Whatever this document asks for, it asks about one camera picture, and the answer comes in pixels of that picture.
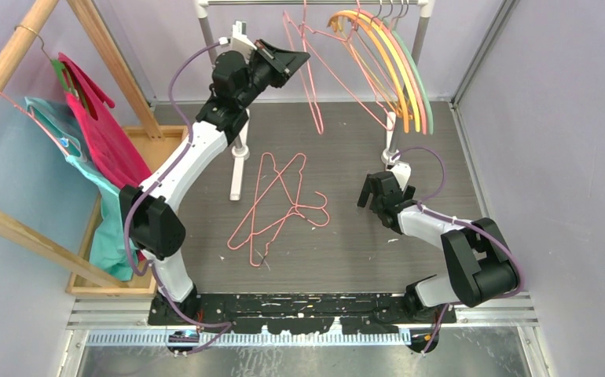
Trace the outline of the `thick pink plastic hanger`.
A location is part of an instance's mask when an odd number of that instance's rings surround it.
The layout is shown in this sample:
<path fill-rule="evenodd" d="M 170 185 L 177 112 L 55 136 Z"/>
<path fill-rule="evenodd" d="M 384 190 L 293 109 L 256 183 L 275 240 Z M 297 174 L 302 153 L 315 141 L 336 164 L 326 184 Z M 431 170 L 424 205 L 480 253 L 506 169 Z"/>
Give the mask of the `thick pink plastic hanger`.
<path fill-rule="evenodd" d="M 396 32 L 395 23 L 381 20 L 363 9 L 347 10 L 342 14 L 354 19 L 354 26 L 372 40 L 381 61 L 386 64 L 390 76 L 389 93 L 367 68 L 364 69 L 365 77 L 395 115 L 403 120 L 403 130 L 408 133 L 414 128 L 417 133 L 432 135 L 435 125 L 430 101 L 413 56 Z"/>

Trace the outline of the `mint green plastic hanger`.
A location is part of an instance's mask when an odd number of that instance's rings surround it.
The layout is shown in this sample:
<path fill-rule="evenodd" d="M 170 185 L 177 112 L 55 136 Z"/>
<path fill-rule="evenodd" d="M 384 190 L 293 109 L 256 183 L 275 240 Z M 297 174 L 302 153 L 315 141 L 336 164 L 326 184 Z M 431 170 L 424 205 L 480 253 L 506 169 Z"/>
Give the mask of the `mint green plastic hanger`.
<path fill-rule="evenodd" d="M 383 61 L 391 64 L 394 69 L 391 76 L 396 95 L 394 116 L 401 122 L 401 132 L 408 134 L 413 131 L 431 135 L 435 131 L 435 119 L 420 71 L 420 58 L 435 3 L 399 1 L 398 4 L 400 9 L 393 15 L 381 16 L 380 26 L 376 27 L 382 33 L 383 44 L 387 49 L 387 56 Z M 414 6 L 419 9 L 418 24 L 412 46 L 407 49 L 398 33 L 398 25 Z"/>

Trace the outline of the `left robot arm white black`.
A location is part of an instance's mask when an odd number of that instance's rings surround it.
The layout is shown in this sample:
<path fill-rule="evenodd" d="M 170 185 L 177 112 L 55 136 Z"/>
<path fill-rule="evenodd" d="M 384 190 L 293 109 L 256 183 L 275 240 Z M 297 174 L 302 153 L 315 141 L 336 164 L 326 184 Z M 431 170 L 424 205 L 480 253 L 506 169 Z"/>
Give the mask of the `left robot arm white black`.
<path fill-rule="evenodd" d="M 185 226 L 177 212 L 192 184 L 248 124 L 248 108 L 266 89 L 281 88 L 310 59 L 258 39 L 245 51 L 236 47 L 215 60 L 210 96 L 193 121 L 179 112 L 188 134 L 163 165 L 144 181 L 119 193 L 123 242 L 135 246 L 170 302 L 167 312 L 179 324 L 199 312 L 197 288 L 182 257 Z"/>

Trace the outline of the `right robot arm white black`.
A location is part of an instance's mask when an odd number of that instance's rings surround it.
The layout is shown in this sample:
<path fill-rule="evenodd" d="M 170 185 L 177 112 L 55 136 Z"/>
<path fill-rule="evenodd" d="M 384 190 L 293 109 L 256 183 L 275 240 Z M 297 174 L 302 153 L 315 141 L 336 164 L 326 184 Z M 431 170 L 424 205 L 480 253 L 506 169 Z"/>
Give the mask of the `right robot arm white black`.
<path fill-rule="evenodd" d="M 520 289 L 519 269 L 495 221 L 451 218 L 414 200 L 414 192 L 414 187 L 401 187 L 396 174 L 385 170 L 366 176 L 357 201 L 385 228 L 425 241 L 444 255 L 445 274 L 406 288 L 405 311 L 411 320 L 427 321 L 442 304 L 475 307 Z"/>

